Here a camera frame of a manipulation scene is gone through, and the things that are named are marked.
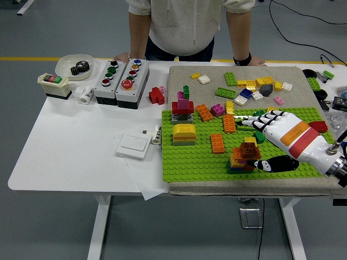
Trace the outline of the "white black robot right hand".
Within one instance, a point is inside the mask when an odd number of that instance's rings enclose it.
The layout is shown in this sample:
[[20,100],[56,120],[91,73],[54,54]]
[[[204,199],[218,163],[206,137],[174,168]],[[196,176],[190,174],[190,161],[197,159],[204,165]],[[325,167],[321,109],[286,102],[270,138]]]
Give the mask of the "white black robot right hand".
[[272,110],[262,116],[249,116],[238,125],[253,127],[286,154],[267,160],[247,160],[247,164],[265,172],[296,170],[300,162],[311,164],[320,174],[334,176],[346,186],[346,157],[338,148],[296,115]]

